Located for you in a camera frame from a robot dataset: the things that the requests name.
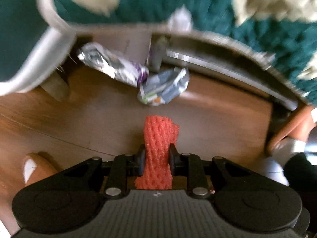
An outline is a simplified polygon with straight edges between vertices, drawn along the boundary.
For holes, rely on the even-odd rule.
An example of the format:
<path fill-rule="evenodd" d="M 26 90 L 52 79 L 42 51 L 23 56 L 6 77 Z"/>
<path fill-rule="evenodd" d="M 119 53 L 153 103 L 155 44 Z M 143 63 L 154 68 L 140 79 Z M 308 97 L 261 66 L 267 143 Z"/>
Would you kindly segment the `teal white zigzag quilt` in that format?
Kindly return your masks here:
<path fill-rule="evenodd" d="M 47 25 L 173 30 L 185 12 L 193 29 L 214 32 L 275 56 L 274 69 L 316 103 L 316 0 L 1 0 L 4 53 L 31 44 Z"/>

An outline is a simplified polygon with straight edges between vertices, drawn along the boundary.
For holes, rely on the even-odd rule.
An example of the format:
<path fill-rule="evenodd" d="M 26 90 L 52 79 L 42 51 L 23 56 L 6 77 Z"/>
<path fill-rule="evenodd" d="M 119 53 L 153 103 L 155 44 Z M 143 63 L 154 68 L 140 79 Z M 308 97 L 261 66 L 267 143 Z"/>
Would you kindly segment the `silver purple snack wrapper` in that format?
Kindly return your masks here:
<path fill-rule="evenodd" d="M 136 88 L 146 81 L 149 75 L 146 66 L 132 62 L 119 52 L 109 50 L 96 42 L 89 42 L 79 48 L 77 57 L 86 66 Z"/>

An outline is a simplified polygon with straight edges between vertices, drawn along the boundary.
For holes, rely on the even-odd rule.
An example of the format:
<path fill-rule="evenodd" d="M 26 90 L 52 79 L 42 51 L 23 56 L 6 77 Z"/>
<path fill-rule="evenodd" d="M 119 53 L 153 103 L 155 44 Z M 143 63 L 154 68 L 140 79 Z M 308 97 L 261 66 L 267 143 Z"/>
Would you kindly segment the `orange foam fruit net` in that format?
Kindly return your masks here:
<path fill-rule="evenodd" d="M 150 115 L 143 130 L 146 163 L 144 173 L 135 180 L 141 190 L 170 190 L 173 177 L 169 165 L 169 146 L 176 144 L 179 126 L 170 118 Z"/>

